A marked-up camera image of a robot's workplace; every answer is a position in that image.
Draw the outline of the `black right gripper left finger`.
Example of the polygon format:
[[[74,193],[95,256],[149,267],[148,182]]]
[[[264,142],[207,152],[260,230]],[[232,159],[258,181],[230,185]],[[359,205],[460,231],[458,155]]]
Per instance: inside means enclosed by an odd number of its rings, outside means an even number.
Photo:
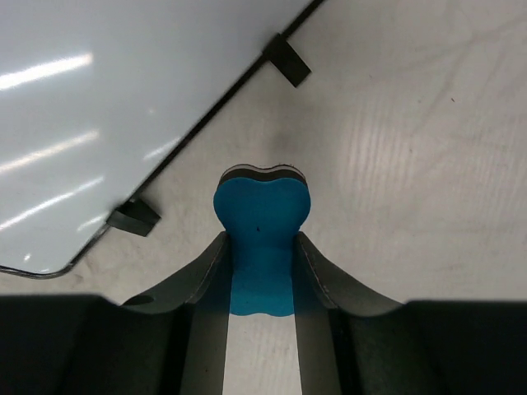
[[[230,305],[230,240],[115,304],[99,295],[1,299],[4,394],[218,394]]]

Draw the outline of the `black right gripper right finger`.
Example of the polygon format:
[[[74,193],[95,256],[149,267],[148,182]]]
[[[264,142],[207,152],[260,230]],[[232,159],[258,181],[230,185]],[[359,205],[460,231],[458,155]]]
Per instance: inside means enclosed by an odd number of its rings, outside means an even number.
[[[523,394],[523,301],[401,304],[330,262],[304,234],[292,261],[305,394]]]

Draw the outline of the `blue bone-shaped whiteboard eraser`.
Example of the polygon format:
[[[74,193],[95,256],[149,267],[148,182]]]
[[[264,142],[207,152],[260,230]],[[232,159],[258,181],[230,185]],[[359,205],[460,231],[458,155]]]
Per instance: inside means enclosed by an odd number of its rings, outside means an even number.
[[[291,165],[235,165],[221,176],[213,206],[231,242],[231,314],[293,314],[293,246],[310,213],[305,176]]]

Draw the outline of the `white whiteboard with black frame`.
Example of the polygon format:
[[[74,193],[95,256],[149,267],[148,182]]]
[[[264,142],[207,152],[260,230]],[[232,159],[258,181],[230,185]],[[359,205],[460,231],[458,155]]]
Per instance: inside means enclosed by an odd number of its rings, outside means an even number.
[[[313,1],[4,1],[1,269],[67,272]]]

